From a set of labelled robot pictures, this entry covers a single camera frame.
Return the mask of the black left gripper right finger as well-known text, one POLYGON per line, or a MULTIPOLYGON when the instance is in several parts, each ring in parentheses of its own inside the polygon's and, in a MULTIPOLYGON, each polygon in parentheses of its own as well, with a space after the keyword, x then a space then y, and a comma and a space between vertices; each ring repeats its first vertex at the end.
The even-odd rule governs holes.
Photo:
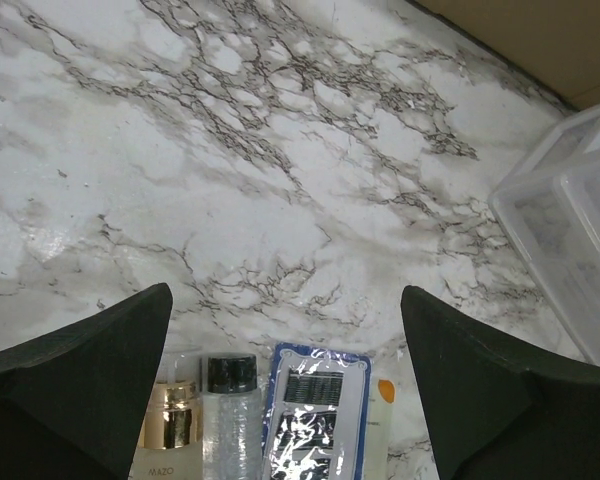
POLYGON ((600 367, 416 286, 401 312, 440 478, 600 479, 600 367))

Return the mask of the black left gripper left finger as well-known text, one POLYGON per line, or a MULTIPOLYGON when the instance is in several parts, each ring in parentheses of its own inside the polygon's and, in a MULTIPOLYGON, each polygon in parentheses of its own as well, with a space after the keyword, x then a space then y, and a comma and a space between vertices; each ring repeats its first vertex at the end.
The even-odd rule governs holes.
POLYGON ((0 479, 125 479, 163 352, 165 283, 0 351, 0 479))

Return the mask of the clear plastic drawer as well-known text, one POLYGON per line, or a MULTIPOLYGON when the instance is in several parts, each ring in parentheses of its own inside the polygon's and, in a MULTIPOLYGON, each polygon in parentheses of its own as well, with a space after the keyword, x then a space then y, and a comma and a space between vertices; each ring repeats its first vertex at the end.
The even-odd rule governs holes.
POLYGON ((489 205, 571 339, 600 366, 600 104, 552 127, 489 205))

